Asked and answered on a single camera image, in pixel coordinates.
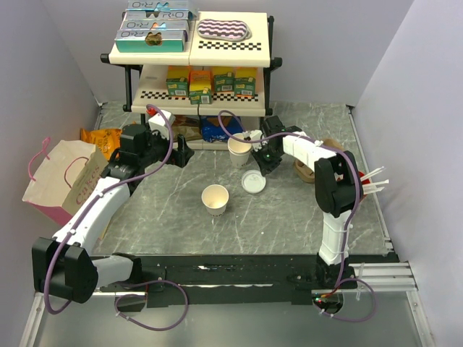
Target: striped pouch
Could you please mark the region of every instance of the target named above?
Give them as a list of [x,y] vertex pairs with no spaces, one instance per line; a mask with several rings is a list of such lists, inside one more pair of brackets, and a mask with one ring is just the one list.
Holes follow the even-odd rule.
[[241,20],[201,20],[197,33],[202,38],[243,41],[251,38],[251,29]]

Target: checkered pattern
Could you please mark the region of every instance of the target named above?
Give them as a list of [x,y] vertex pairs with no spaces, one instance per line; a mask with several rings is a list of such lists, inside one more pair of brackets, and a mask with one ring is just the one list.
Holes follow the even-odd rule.
[[259,95],[254,94],[254,98],[247,98],[241,95],[217,94],[212,95],[213,101],[259,101]]
[[151,90],[142,90],[140,99],[156,99],[156,100],[184,100],[185,97],[170,96],[167,92],[153,92]]
[[228,42],[228,41],[200,41],[198,48],[206,49],[224,49],[231,51],[262,51],[262,43],[246,43],[246,42]]

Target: white wall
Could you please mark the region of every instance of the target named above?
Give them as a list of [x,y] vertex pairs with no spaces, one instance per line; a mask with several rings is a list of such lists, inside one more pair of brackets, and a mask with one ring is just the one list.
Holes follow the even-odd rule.
[[52,145],[77,139],[98,106],[39,0],[2,1],[0,31],[0,344],[10,347],[33,301],[31,246],[57,230],[21,201],[27,163],[46,136]]
[[463,339],[463,2],[415,0],[354,109],[385,165],[388,229],[409,260],[438,346]]
[[[100,62],[127,0],[42,0],[99,101],[124,98],[124,71]],[[413,0],[195,0],[204,11],[275,17],[274,100],[357,104]]]

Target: white cup lid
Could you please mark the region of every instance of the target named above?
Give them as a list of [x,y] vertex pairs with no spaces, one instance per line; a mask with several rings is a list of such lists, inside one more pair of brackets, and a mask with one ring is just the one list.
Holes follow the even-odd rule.
[[241,185],[243,186],[243,189],[251,194],[262,192],[266,183],[266,178],[263,177],[257,170],[246,171],[241,178]]

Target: small carton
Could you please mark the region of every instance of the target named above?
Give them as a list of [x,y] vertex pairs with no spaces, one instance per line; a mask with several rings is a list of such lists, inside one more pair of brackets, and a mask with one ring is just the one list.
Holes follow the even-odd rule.
[[212,75],[214,77],[214,90],[216,93],[233,92],[233,67],[213,67]]
[[190,1],[129,1],[129,20],[193,20],[198,9]]
[[186,35],[183,30],[119,30],[115,41],[121,53],[183,52]]
[[190,67],[169,67],[167,70],[167,93],[170,96],[188,96]]
[[187,20],[124,20],[120,30],[183,30],[188,40]]
[[234,78],[234,94],[253,98],[255,81],[258,75],[257,67],[239,67]]
[[191,71],[190,102],[192,105],[200,103],[212,103],[210,71]]

